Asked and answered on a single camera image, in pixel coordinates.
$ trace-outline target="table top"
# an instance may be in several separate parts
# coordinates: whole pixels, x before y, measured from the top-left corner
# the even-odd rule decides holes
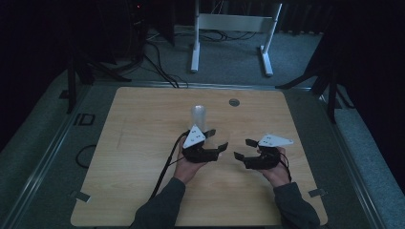
[[[229,104],[238,99],[237,107]],[[283,93],[277,91],[120,88],[102,130],[81,192],[90,201],[76,201],[75,226],[124,226],[150,197],[160,171],[179,135],[191,125],[191,108],[204,105],[206,125],[216,129],[211,144],[229,142],[218,161],[200,169],[187,184],[178,226],[243,226],[281,224],[274,194],[257,171],[245,169],[233,152],[257,156],[245,139],[265,134],[292,139],[285,146],[292,176],[304,200],[328,221],[300,138]],[[173,176],[167,170],[160,186]]]

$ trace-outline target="white metal stand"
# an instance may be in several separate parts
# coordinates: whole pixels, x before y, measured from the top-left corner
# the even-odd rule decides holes
[[[194,25],[195,39],[193,56],[191,60],[191,72],[196,73],[199,70],[200,30],[252,31],[267,33],[266,43],[264,46],[260,47],[260,51],[263,64],[265,66],[266,75],[272,76],[273,70],[270,64],[268,48],[270,47],[271,39],[273,38],[282,4],[277,4],[276,6],[276,12],[273,17],[207,14],[200,13],[200,0],[196,0]]]

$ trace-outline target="gray sleeve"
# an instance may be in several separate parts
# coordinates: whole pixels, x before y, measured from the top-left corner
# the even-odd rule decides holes
[[[315,209],[302,199],[295,182],[273,189],[275,203],[280,210],[283,224],[289,228],[318,228],[320,221]]]
[[[130,228],[173,228],[176,224],[184,192],[184,183],[179,179],[171,178],[158,195],[137,210],[135,220]]]

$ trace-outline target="black cable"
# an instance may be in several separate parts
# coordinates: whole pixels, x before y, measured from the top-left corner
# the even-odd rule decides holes
[[[173,77],[178,78],[179,81],[183,82],[186,84],[186,87],[188,88],[188,83],[183,80],[181,77],[179,77],[178,75],[174,75],[174,74],[169,74],[167,72],[164,71],[162,65],[161,65],[161,59],[160,59],[160,51],[159,48],[155,45],[152,44],[150,42],[147,42],[146,44],[152,46],[153,48],[155,48],[156,52],[158,53],[158,65],[156,65],[155,63],[153,63],[153,61],[146,55],[144,55],[144,57],[146,58],[146,60],[148,60],[153,66],[154,68],[158,71],[158,74],[160,74],[167,82],[169,82],[174,88],[179,88],[179,83],[176,79],[174,79]]]
[[[170,76],[168,77],[167,75],[162,73],[160,71],[159,67],[146,54],[144,55],[144,57],[146,58],[147,61],[149,61],[149,63],[151,63],[155,67],[155,69],[159,72],[159,75],[162,76],[168,83],[170,83],[173,86],[173,88],[179,87],[179,86],[174,85],[173,82],[171,81],[171,77]]]
[[[169,157],[167,158],[167,160],[166,160],[166,164],[164,164],[164,167],[163,167],[163,169],[161,170],[161,173],[160,173],[158,182],[157,182],[157,184],[156,184],[156,186],[155,186],[155,189],[154,189],[154,191],[153,191],[151,197],[149,197],[149,200],[151,200],[152,198],[154,198],[155,195],[156,195],[156,193],[158,192],[158,189],[160,188],[161,181],[163,180],[164,175],[166,174],[167,168],[169,168],[170,161],[172,161],[172,157],[173,157],[173,154],[174,154],[175,151],[176,151],[177,145],[179,144],[180,140],[181,140],[184,136],[187,136],[187,135],[188,135],[188,133],[190,133],[190,131],[186,131],[186,132],[182,133],[182,134],[179,136],[179,138],[176,140],[176,143],[175,143],[175,145],[173,146],[172,152],[170,153],[170,156],[169,156]]]
[[[146,71],[152,72],[152,73],[160,74],[160,73],[158,73],[158,72],[156,72],[156,71],[153,71],[153,70],[150,70],[150,69],[147,69],[147,68],[144,68],[144,67],[140,67],[140,68],[141,68],[141,69],[144,69],[144,70],[146,70]],[[169,74],[169,75],[178,78],[179,81],[181,81],[182,83],[185,84],[185,88],[188,88],[188,82],[187,82],[187,81],[183,80],[183,79],[182,79],[181,77],[179,77],[178,75],[175,75],[175,74]]]
[[[169,166],[176,163],[176,162],[179,162],[179,160],[182,160],[182,159],[184,159],[184,156],[182,158],[180,158],[180,159],[177,159],[177,160],[173,161],[172,163],[169,164]]]
[[[77,163],[78,166],[80,166],[81,168],[84,168],[84,169],[88,169],[88,168],[89,168],[88,165],[84,165],[84,164],[82,164],[82,163],[80,162],[79,157],[80,157],[81,153],[83,153],[83,151],[85,151],[85,150],[87,150],[87,149],[89,149],[89,148],[95,147],[95,146],[96,146],[96,145],[88,145],[88,146],[85,146],[85,147],[83,147],[83,148],[77,153],[77,155],[76,155],[76,157],[75,157],[75,162]]]

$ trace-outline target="hand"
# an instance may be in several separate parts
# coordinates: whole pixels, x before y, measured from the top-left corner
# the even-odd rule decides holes
[[[173,177],[181,180],[184,184],[187,184],[188,181],[190,181],[194,177],[194,175],[197,174],[197,171],[199,171],[199,169],[203,167],[207,162],[193,163],[188,161],[186,158],[183,158],[184,155],[182,154],[182,144],[184,143],[184,141],[185,137],[183,137],[179,142],[179,161],[176,164],[176,170]]]
[[[286,155],[286,149],[282,147],[277,147],[277,149],[281,154],[283,154],[284,156]],[[283,160],[284,163],[286,163],[286,158],[284,156],[281,156],[281,159]],[[258,170],[258,171],[263,174],[263,176],[270,182],[273,188],[290,183],[287,169],[280,162],[277,164],[276,167],[272,169]]]

